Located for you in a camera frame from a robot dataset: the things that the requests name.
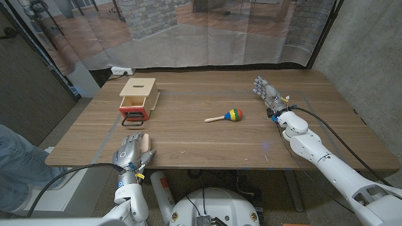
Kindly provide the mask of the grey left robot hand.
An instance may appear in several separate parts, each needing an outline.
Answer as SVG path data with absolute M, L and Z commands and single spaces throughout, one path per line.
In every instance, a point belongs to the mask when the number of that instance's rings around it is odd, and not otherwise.
M 121 147 L 113 154 L 112 162 L 126 171 L 142 173 L 155 152 L 149 134 L 139 132 L 123 139 Z

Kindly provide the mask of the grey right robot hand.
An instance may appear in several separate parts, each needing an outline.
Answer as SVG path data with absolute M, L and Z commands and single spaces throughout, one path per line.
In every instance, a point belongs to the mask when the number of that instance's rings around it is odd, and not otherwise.
M 279 117 L 287 111 L 286 103 L 281 94 L 267 80 L 258 76 L 254 80 L 254 86 L 253 92 L 264 100 L 264 104 L 273 116 Z

